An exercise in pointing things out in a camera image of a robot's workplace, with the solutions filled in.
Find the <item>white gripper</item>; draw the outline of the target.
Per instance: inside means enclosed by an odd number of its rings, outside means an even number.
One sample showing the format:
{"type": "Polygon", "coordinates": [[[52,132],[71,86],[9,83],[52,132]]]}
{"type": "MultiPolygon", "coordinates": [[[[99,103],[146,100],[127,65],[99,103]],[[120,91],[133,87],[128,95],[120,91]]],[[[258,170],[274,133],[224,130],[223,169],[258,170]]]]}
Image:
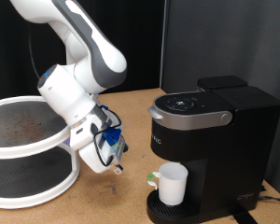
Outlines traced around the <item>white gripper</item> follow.
{"type": "Polygon", "coordinates": [[[112,171],[116,175],[123,172],[119,165],[123,153],[123,137],[118,142],[110,146],[107,141],[101,145],[96,145],[94,141],[78,151],[84,162],[97,174],[105,171],[112,171]]]}

